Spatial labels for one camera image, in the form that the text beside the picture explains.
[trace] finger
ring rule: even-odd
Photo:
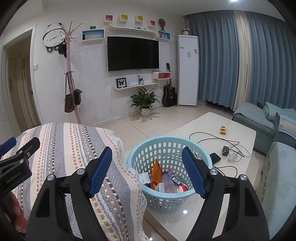
[[[7,217],[7,219],[8,219],[8,222],[10,222],[11,223],[11,220],[10,220],[10,218],[6,215],[6,213],[5,213],[5,216]]]
[[[18,199],[13,194],[13,192],[10,192],[10,195],[11,195],[11,202],[12,202],[12,205],[13,205],[13,210],[14,210],[16,215],[20,215],[21,214],[20,203],[18,202]]]
[[[15,217],[15,230],[19,233],[22,232],[25,222],[24,211],[20,209],[20,212],[21,214]]]
[[[22,233],[23,234],[25,234],[27,232],[27,227],[28,227],[28,221],[25,219],[24,220],[24,227],[22,228]]]

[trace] coat rack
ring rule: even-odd
[[[70,92],[74,99],[74,87],[73,87],[73,78],[72,78],[72,71],[71,71],[71,65],[70,65],[70,39],[75,39],[71,37],[71,34],[83,23],[79,24],[75,29],[71,30],[72,22],[74,19],[71,20],[71,23],[69,24],[67,32],[64,30],[63,26],[61,25],[62,32],[65,34],[65,42],[66,42],[66,48],[67,48],[67,77],[68,77],[68,83],[70,86]],[[78,112],[77,105],[74,104],[74,111],[77,118],[78,124],[81,124],[80,115]]]

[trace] acoustic guitar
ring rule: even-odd
[[[170,64],[166,63],[166,66],[170,72]],[[163,105],[171,107],[177,104],[177,94],[175,87],[172,87],[172,79],[168,85],[163,87]]]

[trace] potted plant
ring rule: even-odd
[[[151,107],[152,104],[155,103],[156,101],[159,102],[158,99],[156,99],[156,94],[154,93],[154,88],[147,92],[147,90],[143,87],[139,89],[139,94],[138,95],[132,95],[131,98],[133,100],[132,106],[139,106],[140,111],[143,117],[148,117],[151,112]]]

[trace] blue curtain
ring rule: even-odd
[[[296,108],[296,38],[282,20],[246,12],[252,42],[248,101]]]
[[[239,70],[239,42],[233,11],[187,16],[192,35],[199,37],[199,99],[233,108]]]

